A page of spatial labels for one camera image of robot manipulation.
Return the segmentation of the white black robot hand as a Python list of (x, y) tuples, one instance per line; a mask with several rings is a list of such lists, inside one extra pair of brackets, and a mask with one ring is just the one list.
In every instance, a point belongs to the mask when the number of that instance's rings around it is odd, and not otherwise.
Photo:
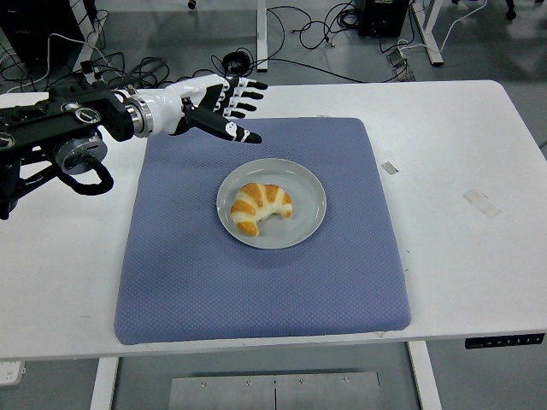
[(161, 90), (142, 91), (151, 118), (147, 134), (178, 136), (198, 128), (227, 141), (259, 144), (262, 138), (258, 134), (234, 120), (256, 111), (253, 102), (263, 99), (267, 88), (254, 79), (208, 74)]

